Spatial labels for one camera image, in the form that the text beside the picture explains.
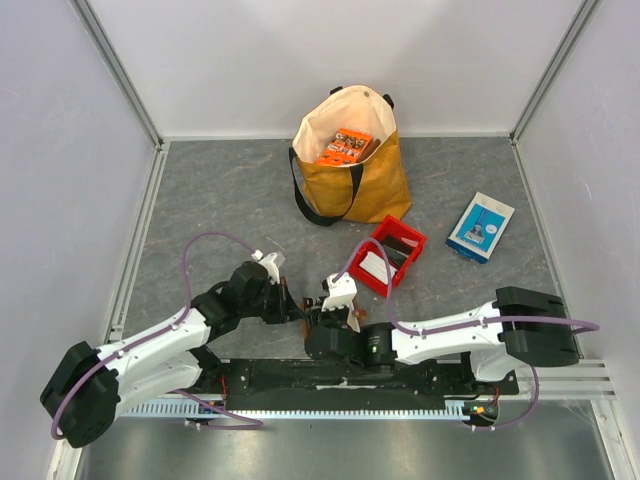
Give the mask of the brown leather card holder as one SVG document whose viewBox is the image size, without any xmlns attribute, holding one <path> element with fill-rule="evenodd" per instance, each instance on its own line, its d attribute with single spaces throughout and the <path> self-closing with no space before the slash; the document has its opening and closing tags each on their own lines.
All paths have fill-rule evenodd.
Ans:
<svg viewBox="0 0 640 480">
<path fill-rule="evenodd" d="M 302 336 L 305 347 L 310 347 L 313 341 L 318 343 L 324 337 L 349 337 L 359 333 L 367 319 L 367 311 L 359 306 L 357 300 L 347 306 L 323 310 L 327 299 L 327 295 L 315 300 L 304 298 Z"/>
</svg>

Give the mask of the red plastic bin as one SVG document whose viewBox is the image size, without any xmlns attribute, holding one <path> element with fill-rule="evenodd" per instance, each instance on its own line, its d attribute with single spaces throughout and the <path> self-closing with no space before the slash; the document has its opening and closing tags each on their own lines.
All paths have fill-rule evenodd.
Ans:
<svg viewBox="0 0 640 480">
<path fill-rule="evenodd" d="M 393 236 L 398 239 L 401 239 L 405 243 L 413 246 L 415 248 L 416 257 L 413 262 L 407 261 L 400 269 L 397 269 L 397 273 L 391 279 L 391 285 L 393 288 L 397 287 L 401 280 L 404 278 L 406 272 L 409 267 L 415 263 L 419 256 L 422 254 L 424 246 L 427 242 L 427 237 L 423 235 L 421 232 L 413 229 L 407 224 L 403 223 L 401 220 L 397 218 L 387 215 L 384 220 L 376 227 L 372 234 L 372 238 L 381 244 L 382 240 L 387 236 Z M 362 246 L 360 246 L 356 250 L 356 255 L 353 260 L 349 262 L 349 274 L 361 281 L 364 285 L 370 288 L 372 291 L 378 293 L 379 295 L 385 296 L 388 291 L 388 283 L 383 284 L 370 276 L 367 272 L 363 271 L 359 264 L 361 260 L 365 257 L 366 253 L 369 251 L 373 251 L 378 256 L 382 256 L 379 248 L 372 241 L 366 241 Z"/>
</svg>

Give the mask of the blue white box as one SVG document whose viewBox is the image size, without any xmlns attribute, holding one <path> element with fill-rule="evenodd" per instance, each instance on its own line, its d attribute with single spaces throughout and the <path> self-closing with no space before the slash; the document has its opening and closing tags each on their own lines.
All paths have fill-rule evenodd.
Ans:
<svg viewBox="0 0 640 480">
<path fill-rule="evenodd" d="M 514 212 L 513 207 L 476 192 L 445 244 L 465 258 L 486 264 Z"/>
</svg>

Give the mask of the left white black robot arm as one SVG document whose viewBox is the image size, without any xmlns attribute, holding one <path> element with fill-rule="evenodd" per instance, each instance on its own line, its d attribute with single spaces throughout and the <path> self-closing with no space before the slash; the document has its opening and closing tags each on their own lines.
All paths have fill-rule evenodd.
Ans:
<svg viewBox="0 0 640 480">
<path fill-rule="evenodd" d="M 284 278 L 246 261 L 230 279 L 153 327 L 98 348 L 85 341 L 71 346 L 40 395 L 52 418 L 51 435 L 84 447 L 148 399 L 191 386 L 210 392 L 220 380 L 220 361 L 210 342 L 246 318 L 279 325 L 303 317 Z"/>
</svg>

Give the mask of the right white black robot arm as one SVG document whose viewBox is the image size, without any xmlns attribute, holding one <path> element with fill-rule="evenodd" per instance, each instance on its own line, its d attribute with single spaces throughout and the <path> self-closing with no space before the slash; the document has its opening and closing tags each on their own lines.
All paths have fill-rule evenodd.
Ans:
<svg viewBox="0 0 640 480">
<path fill-rule="evenodd" d="M 364 369 L 395 369 L 460 355 L 458 381 L 467 392 L 483 392 L 512 370 L 527 365 L 554 368 L 580 360 L 577 335 L 597 325 L 568 319 L 561 298 L 519 287 L 503 287 L 479 307 L 428 321 L 360 326 L 353 304 L 327 298 L 310 310 L 304 327 L 306 354 Z"/>
</svg>

